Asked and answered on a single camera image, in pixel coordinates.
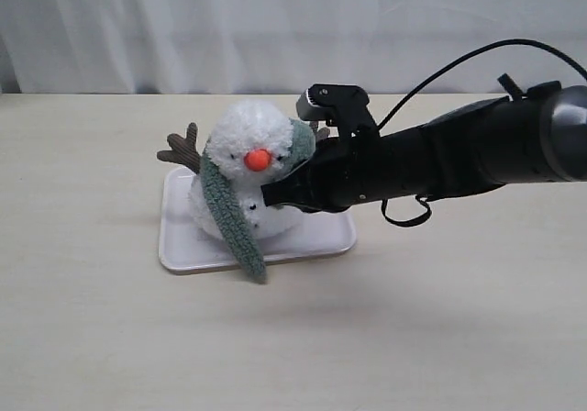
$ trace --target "black strap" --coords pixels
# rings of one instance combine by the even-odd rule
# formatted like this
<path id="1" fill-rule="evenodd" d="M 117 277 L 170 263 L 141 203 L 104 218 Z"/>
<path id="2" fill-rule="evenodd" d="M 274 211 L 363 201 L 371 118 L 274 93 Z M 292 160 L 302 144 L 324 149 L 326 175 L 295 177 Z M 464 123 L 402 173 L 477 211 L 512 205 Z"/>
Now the black strap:
<path id="1" fill-rule="evenodd" d="M 424 214 L 419 215 L 416 218 L 412 218 L 411 220 L 404 220 L 404 221 L 393 220 L 393 219 L 389 218 L 385 214 L 385 211 L 387 210 L 387 200 L 382 201 L 382 214 L 389 223 L 391 223 L 392 225 L 398 226 L 400 228 L 413 228 L 414 226 L 422 225 L 422 224 L 426 223 L 430 219 L 430 217 L 432 217 L 432 208 L 430 207 L 430 205 L 428 204 L 428 201 L 426 200 L 426 198 L 423 195 L 417 195 L 415 197 L 415 200 L 420 205 L 422 205 L 423 207 L 426 208 L 426 212 Z"/>

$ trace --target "brown antler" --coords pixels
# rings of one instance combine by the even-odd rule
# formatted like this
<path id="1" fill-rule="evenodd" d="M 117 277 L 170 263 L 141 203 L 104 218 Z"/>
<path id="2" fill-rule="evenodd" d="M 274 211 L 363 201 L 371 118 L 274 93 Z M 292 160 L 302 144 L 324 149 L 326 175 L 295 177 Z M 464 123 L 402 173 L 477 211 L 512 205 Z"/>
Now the brown antler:
<path id="1" fill-rule="evenodd" d="M 200 153 L 195 148 L 195 140 L 198 135 L 198 127 L 191 123 L 186 131 L 185 138 L 179 134 L 170 134 L 167 143 L 171 150 L 159 151 L 157 159 L 169 163 L 177 163 L 187 166 L 196 174 L 200 173 Z"/>
<path id="2" fill-rule="evenodd" d="M 330 136 L 330 128 L 323 127 L 318 129 L 317 120 L 313 120 L 312 122 L 310 122 L 310 128 L 312 129 L 312 131 L 314 131 L 314 136 L 316 136 L 316 142 L 322 139 L 326 139 L 328 136 Z"/>

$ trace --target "white plastic tray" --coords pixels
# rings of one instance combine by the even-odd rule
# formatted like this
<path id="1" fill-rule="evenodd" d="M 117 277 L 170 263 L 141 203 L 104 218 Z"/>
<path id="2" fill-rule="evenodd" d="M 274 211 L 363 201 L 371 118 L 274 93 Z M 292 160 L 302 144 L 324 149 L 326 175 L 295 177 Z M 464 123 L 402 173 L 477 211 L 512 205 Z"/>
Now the white plastic tray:
<path id="1" fill-rule="evenodd" d="M 237 267 L 223 241 L 207 235 L 188 212 L 187 195 L 194 173 L 180 167 L 165 178 L 161 208 L 159 258 L 171 272 L 213 272 Z M 349 212 L 305 214 L 303 222 L 287 232 L 262 240 L 265 261 L 297 261 L 350 250 L 357 242 Z"/>

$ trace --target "orange nose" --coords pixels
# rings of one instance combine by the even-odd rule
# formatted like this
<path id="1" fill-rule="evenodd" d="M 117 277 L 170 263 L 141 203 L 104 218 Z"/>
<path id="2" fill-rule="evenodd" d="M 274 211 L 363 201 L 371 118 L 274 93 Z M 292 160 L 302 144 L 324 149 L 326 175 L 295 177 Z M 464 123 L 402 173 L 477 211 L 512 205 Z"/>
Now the orange nose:
<path id="1" fill-rule="evenodd" d="M 249 151 L 245 156 L 245 165 L 254 172 L 265 170 L 270 163 L 271 155 L 264 149 Z"/>

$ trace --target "white curtain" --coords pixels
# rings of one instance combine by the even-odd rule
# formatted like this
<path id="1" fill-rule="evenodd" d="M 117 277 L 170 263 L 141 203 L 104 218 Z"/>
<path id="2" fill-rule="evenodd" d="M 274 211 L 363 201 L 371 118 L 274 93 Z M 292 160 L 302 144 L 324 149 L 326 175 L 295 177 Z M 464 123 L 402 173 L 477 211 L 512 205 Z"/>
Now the white curtain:
<path id="1" fill-rule="evenodd" d="M 0 0 L 0 84 L 25 93 L 402 93 L 496 39 L 587 64 L 586 0 Z M 580 81 L 540 50 L 481 56 L 429 92 Z"/>

